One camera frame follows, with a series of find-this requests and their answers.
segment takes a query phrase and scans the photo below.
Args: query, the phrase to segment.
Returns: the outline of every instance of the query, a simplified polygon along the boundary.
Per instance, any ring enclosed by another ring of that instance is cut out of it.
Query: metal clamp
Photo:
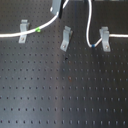
[[[65,26],[65,30],[63,31],[63,42],[60,46],[61,50],[65,52],[67,51],[72,34],[73,34],[73,31],[71,31],[71,28]]]
[[[20,24],[20,31],[21,32],[28,31],[29,26],[30,26],[30,23],[28,23],[28,20],[22,20],[21,24]],[[27,35],[20,36],[19,43],[20,44],[25,43],[26,42],[26,38],[27,38]]]
[[[111,48],[110,48],[110,45],[109,45],[109,31],[108,31],[108,27],[102,27],[100,29],[100,36],[102,38],[102,46],[103,46],[104,52],[110,52]]]

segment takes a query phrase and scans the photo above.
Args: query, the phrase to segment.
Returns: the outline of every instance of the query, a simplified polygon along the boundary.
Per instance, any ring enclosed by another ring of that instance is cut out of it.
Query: black surface
[[[50,0],[1,0],[0,33],[31,29],[52,18]],[[62,20],[42,33],[0,39],[0,128],[127,128],[128,39],[111,38],[111,53],[86,43],[88,5],[69,2]],[[94,2],[90,41],[99,29],[128,33],[127,2]],[[74,35],[60,50],[64,26]]]

